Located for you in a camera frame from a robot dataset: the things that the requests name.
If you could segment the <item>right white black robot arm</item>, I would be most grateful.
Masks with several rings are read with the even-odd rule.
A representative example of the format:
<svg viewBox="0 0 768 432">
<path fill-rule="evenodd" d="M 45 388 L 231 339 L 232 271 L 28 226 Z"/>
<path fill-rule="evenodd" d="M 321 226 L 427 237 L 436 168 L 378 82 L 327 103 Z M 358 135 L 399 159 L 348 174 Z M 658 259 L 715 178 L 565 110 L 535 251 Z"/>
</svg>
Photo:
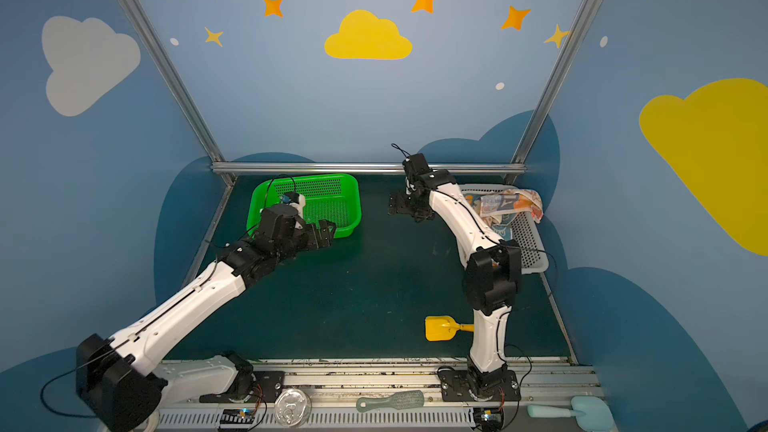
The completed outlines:
<svg viewBox="0 0 768 432">
<path fill-rule="evenodd" d="M 432 168 L 422 154 L 404 154 L 405 188 L 390 195 L 388 213 L 416 222 L 440 217 L 453 233 L 464 268 L 462 288 L 474 311 L 469 364 L 481 374 L 506 366 L 506 320 L 522 285 L 521 248 L 484 223 L 453 175 Z"/>
</svg>

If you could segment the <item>striped rabbit text towel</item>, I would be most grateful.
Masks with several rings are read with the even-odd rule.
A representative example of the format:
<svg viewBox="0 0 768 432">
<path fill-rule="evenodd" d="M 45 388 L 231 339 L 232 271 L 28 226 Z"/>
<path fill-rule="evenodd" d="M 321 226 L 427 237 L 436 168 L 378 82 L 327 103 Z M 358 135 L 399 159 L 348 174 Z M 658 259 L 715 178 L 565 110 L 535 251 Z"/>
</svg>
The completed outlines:
<svg viewBox="0 0 768 432">
<path fill-rule="evenodd" d="M 529 212 L 536 223 L 544 216 L 543 201 L 536 191 L 512 188 L 480 198 L 479 215 L 483 218 L 502 218 L 505 215 L 524 212 Z"/>
</svg>

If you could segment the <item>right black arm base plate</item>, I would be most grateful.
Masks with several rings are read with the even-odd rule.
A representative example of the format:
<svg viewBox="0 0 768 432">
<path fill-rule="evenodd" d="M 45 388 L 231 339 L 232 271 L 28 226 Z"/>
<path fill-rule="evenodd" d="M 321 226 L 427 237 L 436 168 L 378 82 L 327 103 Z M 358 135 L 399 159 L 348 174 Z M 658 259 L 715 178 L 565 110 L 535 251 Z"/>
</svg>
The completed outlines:
<svg viewBox="0 0 768 432">
<path fill-rule="evenodd" d="M 436 375 L 444 402 L 514 402 L 521 398 L 517 376 L 506 367 L 488 373 L 441 367 Z"/>
</svg>

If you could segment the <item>green plastic basket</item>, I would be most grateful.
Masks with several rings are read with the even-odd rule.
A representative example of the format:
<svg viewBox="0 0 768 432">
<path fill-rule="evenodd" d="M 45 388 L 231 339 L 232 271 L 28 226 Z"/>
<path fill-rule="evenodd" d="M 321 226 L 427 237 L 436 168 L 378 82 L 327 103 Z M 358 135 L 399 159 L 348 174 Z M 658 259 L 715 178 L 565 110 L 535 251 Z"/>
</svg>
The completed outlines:
<svg viewBox="0 0 768 432">
<path fill-rule="evenodd" d="M 358 181 L 348 174 L 324 174 L 282 177 L 258 185 L 251 197 L 246 229 L 253 231 L 260 222 L 261 211 L 277 204 L 288 192 L 305 197 L 305 221 L 315 223 L 325 219 L 334 222 L 336 239 L 349 237 L 361 222 Z"/>
</svg>

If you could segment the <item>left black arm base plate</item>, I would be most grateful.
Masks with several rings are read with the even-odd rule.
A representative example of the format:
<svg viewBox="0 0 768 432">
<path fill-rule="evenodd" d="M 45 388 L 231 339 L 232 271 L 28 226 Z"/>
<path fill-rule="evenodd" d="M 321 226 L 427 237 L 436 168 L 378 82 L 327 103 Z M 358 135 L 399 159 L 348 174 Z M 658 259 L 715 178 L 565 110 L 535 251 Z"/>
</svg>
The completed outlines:
<svg viewBox="0 0 768 432">
<path fill-rule="evenodd" d="M 234 382 L 224 392 L 199 397 L 200 403 L 256 403 L 258 400 L 273 403 L 282 392 L 284 371 L 238 372 Z"/>
</svg>

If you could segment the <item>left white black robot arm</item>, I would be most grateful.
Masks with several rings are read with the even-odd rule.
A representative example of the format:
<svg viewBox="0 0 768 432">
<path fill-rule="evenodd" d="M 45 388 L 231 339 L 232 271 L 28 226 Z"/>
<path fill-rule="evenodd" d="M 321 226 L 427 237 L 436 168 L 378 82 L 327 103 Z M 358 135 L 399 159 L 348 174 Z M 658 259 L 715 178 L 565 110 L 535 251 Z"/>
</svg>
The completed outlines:
<svg viewBox="0 0 768 432">
<path fill-rule="evenodd" d="M 179 372 L 165 356 L 198 325 L 298 253 L 332 245 L 335 223 L 306 222 L 278 204 L 265 209 L 253 232 L 226 247 L 182 290 L 109 338 L 93 334 L 76 349 L 75 391 L 110 431 L 131 431 L 159 407 L 192 398 L 253 402 L 253 367 L 227 353 Z"/>
</svg>

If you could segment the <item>grey plastic basket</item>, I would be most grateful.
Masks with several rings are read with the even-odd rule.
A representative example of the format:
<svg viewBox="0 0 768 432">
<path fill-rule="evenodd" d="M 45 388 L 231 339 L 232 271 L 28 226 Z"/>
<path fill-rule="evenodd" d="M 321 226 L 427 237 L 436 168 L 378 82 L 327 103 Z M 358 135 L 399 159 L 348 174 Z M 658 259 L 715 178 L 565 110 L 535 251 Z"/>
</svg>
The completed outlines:
<svg viewBox="0 0 768 432">
<path fill-rule="evenodd" d="M 502 184 L 462 184 L 460 186 L 465 196 L 472 198 L 471 204 L 479 204 L 479 199 L 486 194 L 494 194 L 513 186 Z M 529 212 L 505 215 L 501 222 L 513 219 L 514 240 L 522 249 L 522 273 L 544 273 L 550 266 L 550 260 L 544 252 L 543 243 L 537 230 L 537 225 Z"/>
</svg>

